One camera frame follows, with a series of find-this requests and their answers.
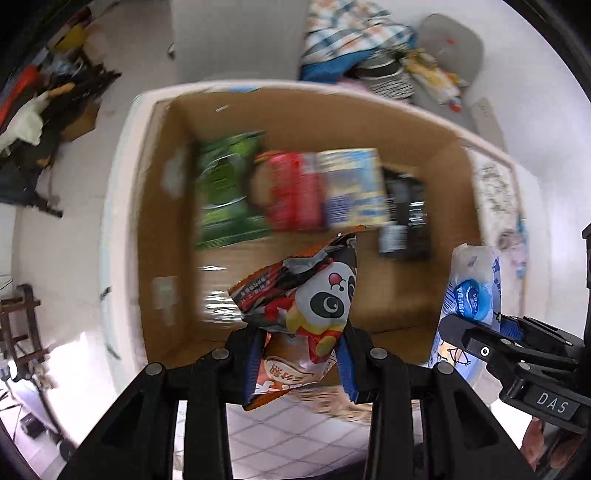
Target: green snack bag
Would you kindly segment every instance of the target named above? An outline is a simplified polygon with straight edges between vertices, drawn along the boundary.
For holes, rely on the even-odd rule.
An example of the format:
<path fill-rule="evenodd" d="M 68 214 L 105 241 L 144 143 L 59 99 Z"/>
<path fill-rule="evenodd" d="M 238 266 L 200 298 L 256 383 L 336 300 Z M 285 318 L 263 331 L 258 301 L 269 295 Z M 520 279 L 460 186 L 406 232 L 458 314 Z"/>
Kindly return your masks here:
<path fill-rule="evenodd" d="M 269 234 L 265 217 L 246 199 L 248 176 L 262 132 L 233 135 L 202 149 L 197 195 L 197 248 L 217 248 Z"/>

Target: red snack package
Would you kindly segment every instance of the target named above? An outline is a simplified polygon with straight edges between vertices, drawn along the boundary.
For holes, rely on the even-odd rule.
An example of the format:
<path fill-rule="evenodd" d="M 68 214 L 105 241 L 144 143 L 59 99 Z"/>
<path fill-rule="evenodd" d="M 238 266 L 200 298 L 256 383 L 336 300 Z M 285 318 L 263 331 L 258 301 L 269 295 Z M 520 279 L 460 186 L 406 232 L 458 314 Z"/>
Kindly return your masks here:
<path fill-rule="evenodd" d="M 320 381 L 349 317 L 357 274 L 356 235 L 265 267 L 228 293 L 245 322 L 272 332 L 259 366 L 251 408 Z"/>
<path fill-rule="evenodd" d="M 317 154 L 265 152 L 256 158 L 271 179 L 267 218 L 273 230 L 315 230 L 323 226 L 322 173 Z"/>

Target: floor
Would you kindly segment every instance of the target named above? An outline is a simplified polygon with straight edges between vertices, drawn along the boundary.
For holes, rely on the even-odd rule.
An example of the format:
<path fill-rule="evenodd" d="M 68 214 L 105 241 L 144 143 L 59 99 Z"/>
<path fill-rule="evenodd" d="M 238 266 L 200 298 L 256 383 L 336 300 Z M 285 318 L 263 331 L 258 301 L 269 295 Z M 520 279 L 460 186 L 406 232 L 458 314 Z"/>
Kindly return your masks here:
<path fill-rule="evenodd" d="M 20 407 L 10 395 L 0 400 L 0 420 L 10 435 L 14 434 L 14 443 L 41 480 L 56 480 L 66 464 L 57 451 L 47 432 L 36 439 L 28 437 L 20 428 L 18 421 L 28 414 L 26 407 Z"/>
<path fill-rule="evenodd" d="M 123 75 L 104 94 L 96 129 L 60 147 L 50 184 L 63 218 L 32 209 L 17 214 L 14 284 L 32 284 L 41 299 L 38 325 L 51 349 L 47 366 L 57 384 L 47 396 L 76 443 L 116 397 L 99 308 L 100 222 L 113 154 L 131 103 L 141 92 L 175 83 L 174 63 L 166 55 L 172 42 L 169 19 L 168 2 L 132 0 L 96 21 L 93 45 L 105 65 Z"/>
<path fill-rule="evenodd" d="M 185 409 L 179 407 L 174 442 L 180 458 Z M 314 413 L 289 395 L 250 412 L 228 405 L 227 417 L 235 478 L 320 475 L 367 457 L 369 425 Z"/>

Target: cardboard box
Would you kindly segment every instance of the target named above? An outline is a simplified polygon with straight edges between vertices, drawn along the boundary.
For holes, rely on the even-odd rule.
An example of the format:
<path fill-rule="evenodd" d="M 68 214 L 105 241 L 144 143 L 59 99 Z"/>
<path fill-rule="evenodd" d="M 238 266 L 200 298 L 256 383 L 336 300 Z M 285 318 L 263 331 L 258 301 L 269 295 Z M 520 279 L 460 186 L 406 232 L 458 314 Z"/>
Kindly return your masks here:
<path fill-rule="evenodd" d="M 206 295 L 223 296 L 255 270 L 331 238 L 330 233 L 285 233 L 194 250 L 194 158 L 184 147 L 255 129 L 266 132 L 268 149 L 372 147 L 384 166 L 403 164 L 420 172 L 431 259 L 382 258 L 378 231 L 360 233 L 350 319 L 372 333 L 376 345 L 407 362 L 426 361 L 452 250 L 464 242 L 480 244 L 472 168 L 456 134 L 419 112 L 370 96 L 276 86 L 181 95 L 148 127 L 135 189 L 137 225 L 131 226 L 137 232 L 138 305 L 147 359 L 176 367 L 223 346 L 229 332 L 244 324 L 204 317 Z M 338 382 L 333 370 L 329 383 Z"/>
<path fill-rule="evenodd" d="M 99 107 L 98 103 L 89 100 L 80 116 L 61 131 L 61 137 L 68 142 L 72 142 L 76 138 L 92 132 L 95 129 Z"/>

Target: white wall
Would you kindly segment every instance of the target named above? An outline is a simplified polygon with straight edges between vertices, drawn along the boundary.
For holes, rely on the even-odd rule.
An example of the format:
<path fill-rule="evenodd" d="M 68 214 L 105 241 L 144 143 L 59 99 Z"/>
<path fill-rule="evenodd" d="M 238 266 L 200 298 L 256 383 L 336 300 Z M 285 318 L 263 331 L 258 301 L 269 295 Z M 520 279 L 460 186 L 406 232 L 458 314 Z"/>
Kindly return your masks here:
<path fill-rule="evenodd" d="M 591 105 L 558 54 L 502 0 L 378 0 L 402 23 L 432 13 L 471 28 L 485 61 L 467 94 L 486 96 L 509 154 L 541 181 L 550 225 L 551 291 L 545 320 L 578 335 L 587 311 L 582 229 L 591 223 Z M 545 293 L 540 293 L 540 301 Z"/>
<path fill-rule="evenodd" d="M 10 279 L 12 274 L 12 235 L 16 207 L 0 203 L 0 288 Z M 0 298 L 12 292 L 10 287 L 0 291 Z"/>

